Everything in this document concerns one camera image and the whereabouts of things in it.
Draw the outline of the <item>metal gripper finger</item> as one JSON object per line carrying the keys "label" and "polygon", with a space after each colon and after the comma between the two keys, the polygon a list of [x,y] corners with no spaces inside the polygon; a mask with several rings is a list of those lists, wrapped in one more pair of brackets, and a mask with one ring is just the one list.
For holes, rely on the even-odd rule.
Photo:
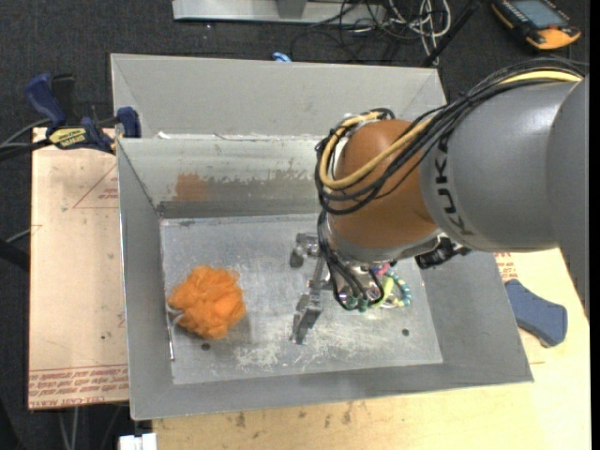
{"label": "metal gripper finger", "polygon": [[295,237],[295,244],[290,254],[291,268],[300,268],[307,257],[319,257],[321,254],[318,234],[300,232]]}
{"label": "metal gripper finger", "polygon": [[303,293],[296,305],[292,322],[292,342],[301,345],[323,311],[319,292]]}

